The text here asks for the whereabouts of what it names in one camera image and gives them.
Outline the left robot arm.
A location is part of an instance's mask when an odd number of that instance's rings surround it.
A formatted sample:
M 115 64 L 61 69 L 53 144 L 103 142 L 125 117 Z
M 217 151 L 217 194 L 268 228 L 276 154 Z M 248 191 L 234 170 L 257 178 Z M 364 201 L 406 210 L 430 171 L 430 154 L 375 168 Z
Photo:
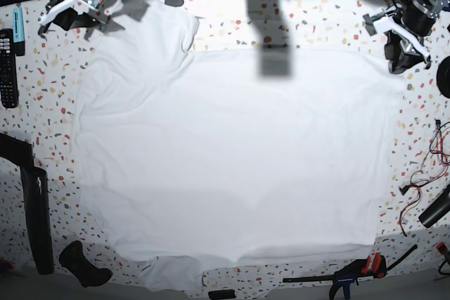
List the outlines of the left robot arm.
M 432 61 L 424 40 L 442 11 L 449 10 L 449 0 L 392 0 L 392 5 L 364 16 L 367 32 L 384 34 L 385 58 L 392 74 L 401 74 L 419 63 L 429 69 Z

